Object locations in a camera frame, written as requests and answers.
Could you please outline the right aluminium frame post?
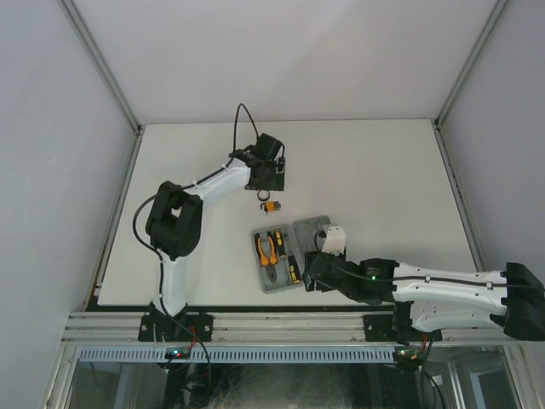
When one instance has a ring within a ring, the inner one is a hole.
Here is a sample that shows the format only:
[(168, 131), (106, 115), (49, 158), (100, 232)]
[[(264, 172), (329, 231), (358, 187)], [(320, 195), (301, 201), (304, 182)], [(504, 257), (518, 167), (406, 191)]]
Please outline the right aluminium frame post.
[(442, 107), (439, 110), (437, 118), (434, 120), (437, 128), (442, 127), (446, 122), (450, 111), (459, 97), (459, 94), (461, 94), (463, 87), (469, 80), (470, 75), (478, 64), (481, 55), (484, 53), (486, 46), (491, 40), (497, 27), (499, 27), (511, 3), (512, 2), (510, 0), (497, 0), (494, 2), (484, 25), (479, 31), (479, 34), (462, 65), (461, 71), (458, 73), (454, 84), (452, 85)]

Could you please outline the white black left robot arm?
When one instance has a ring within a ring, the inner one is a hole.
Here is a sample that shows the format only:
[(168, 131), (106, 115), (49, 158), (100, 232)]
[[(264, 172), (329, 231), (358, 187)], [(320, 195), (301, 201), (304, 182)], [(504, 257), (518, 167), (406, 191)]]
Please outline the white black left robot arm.
[(229, 154), (226, 163), (211, 174), (182, 186), (164, 181), (145, 203), (152, 207), (145, 231), (145, 246), (158, 255), (160, 273), (155, 308), (162, 314), (157, 331), (175, 341), (186, 332), (180, 315), (187, 306), (184, 271), (201, 239), (204, 212), (234, 191), (284, 190), (285, 144), (262, 133), (256, 143)]

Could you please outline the black electrical tape roll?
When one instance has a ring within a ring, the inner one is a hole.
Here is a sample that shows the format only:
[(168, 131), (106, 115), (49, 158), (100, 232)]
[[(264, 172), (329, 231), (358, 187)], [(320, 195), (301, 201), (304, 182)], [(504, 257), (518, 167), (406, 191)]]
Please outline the black electrical tape roll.
[(257, 192), (257, 198), (261, 202), (267, 202), (270, 199), (270, 192), (267, 190), (260, 190)]

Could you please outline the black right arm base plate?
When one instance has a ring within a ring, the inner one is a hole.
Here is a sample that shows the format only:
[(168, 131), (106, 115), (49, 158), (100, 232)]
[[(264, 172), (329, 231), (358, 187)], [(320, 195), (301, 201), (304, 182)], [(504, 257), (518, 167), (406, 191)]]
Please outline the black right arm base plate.
[(432, 332), (419, 331), (412, 326), (410, 318), (395, 314), (367, 314), (363, 317), (365, 340), (370, 343), (409, 343), (430, 340)]

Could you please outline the short yellow black screwdriver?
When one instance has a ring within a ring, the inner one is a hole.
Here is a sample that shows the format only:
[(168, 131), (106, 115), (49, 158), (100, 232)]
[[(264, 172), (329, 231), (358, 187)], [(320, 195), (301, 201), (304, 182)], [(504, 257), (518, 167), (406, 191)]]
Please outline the short yellow black screwdriver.
[(294, 255), (288, 256), (288, 264), (291, 280), (294, 284), (299, 284), (301, 282), (301, 273)]

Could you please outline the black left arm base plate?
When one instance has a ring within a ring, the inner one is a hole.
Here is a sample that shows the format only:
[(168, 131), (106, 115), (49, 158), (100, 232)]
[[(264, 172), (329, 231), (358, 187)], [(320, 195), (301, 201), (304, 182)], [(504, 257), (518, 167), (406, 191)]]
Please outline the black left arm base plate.
[(210, 342), (214, 328), (211, 314), (186, 314), (173, 319), (161, 313), (145, 314), (141, 318), (138, 340), (140, 342), (190, 342), (193, 339)]

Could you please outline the left aluminium frame post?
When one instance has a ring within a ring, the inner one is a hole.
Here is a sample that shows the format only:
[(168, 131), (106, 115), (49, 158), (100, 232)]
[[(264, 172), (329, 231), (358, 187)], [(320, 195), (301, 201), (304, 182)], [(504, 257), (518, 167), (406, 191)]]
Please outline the left aluminium frame post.
[(108, 89), (111, 97), (123, 114), (123, 117), (135, 135), (141, 132), (141, 124), (134, 114), (122, 88), (103, 55), (95, 36), (85, 21), (75, 1), (59, 0), (58, 4), (76, 34), (84, 51), (89, 56), (98, 75)]

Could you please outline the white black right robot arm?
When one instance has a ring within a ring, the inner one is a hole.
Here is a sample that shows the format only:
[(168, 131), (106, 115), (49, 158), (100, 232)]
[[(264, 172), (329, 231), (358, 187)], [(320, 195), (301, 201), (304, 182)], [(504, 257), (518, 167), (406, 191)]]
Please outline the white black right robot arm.
[(319, 252), (307, 275), (355, 302), (394, 303), (391, 328), (403, 340), (419, 332), (486, 327), (521, 341), (544, 339), (544, 285), (521, 263), (457, 273), (381, 258), (354, 263)]

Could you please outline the long black yellow screwdriver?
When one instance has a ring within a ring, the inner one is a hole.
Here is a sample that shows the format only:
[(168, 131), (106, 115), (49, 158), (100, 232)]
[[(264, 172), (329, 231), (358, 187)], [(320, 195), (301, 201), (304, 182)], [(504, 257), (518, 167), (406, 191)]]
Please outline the long black yellow screwdriver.
[(286, 250), (285, 250), (284, 237), (282, 235), (282, 232), (280, 230), (275, 230), (274, 237), (276, 240), (276, 249), (277, 249), (278, 256), (283, 258), (286, 256)]

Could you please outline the aluminium frame post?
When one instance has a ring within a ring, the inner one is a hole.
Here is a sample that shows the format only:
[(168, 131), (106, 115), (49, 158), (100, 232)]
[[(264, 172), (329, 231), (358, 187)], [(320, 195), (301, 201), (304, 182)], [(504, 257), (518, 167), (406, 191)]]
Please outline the aluminium frame post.
[(58, 4), (76, 34), (84, 51), (89, 56), (98, 75), (108, 89), (111, 97), (123, 114), (123, 117), (135, 135), (141, 132), (141, 124), (134, 114), (122, 88), (103, 55), (95, 36), (85, 21), (75, 1), (59, 0)]
[(470, 75), (478, 64), (481, 55), (484, 53), (486, 46), (491, 40), (497, 27), (499, 27), (511, 3), (512, 2), (510, 0), (497, 0), (494, 2), (484, 25), (479, 31), (479, 34), (462, 65), (461, 71), (458, 73), (454, 84), (452, 85), (442, 107), (439, 110), (437, 118), (434, 120), (437, 128), (442, 127), (446, 122), (450, 111), (459, 97), (459, 94), (461, 94), (463, 87), (469, 80)]

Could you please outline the grey plastic tool case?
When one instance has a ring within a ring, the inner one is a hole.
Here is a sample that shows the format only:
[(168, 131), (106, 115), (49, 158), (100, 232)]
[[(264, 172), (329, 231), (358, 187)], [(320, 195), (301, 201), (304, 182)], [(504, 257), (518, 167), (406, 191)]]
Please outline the grey plastic tool case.
[(346, 232), (328, 216), (259, 228), (251, 232), (251, 238), (258, 277), (266, 294), (298, 285), (307, 292), (329, 292), (330, 288), (311, 277), (311, 264), (320, 251), (346, 257)]

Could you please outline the aluminium front rail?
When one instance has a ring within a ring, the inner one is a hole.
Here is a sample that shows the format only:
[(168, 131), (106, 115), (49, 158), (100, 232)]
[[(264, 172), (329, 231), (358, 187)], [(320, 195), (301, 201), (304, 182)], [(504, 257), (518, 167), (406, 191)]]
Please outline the aluminium front rail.
[[(390, 312), (211, 312), (196, 314), (197, 335), (211, 346), (372, 345), (368, 335), (391, 322)], [(141, 312), (72, 313), (64, 344), (133, 346), (150, 331)]]

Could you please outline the orange hex key set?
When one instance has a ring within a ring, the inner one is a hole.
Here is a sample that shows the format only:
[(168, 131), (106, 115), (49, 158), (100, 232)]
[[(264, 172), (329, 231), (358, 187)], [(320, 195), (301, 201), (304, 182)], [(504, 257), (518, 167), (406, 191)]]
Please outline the orange hex key set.
[(265, 213), (281, 210), (282, 205), (278, 201), (266, 201), (261, 203), (261, 209)]

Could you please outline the orange black pliers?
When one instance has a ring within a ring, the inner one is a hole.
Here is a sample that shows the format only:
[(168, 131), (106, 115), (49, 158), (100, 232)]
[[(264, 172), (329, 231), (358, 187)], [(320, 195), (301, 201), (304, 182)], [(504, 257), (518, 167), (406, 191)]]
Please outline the orange black pliers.
[(268, 233), (266, 236), (261, 236), (259, 233), (255, 233), (254, 242), (261, 272), (265, 274), (269, 283), (276, 283), (278, 258), (272, 235)]

